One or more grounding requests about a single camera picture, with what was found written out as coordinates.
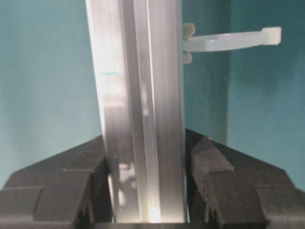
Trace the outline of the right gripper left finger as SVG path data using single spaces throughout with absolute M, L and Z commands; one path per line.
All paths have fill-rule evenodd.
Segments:
M 3 229 L 86 229 L 111 221 L 102 136 L 13 172 L 0 191 Z

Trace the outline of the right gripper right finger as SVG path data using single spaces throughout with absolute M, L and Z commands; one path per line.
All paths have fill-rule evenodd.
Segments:
M 305 193 L 281 168 L 186 130 L 192 223 L 211 229 L 302 229 Z

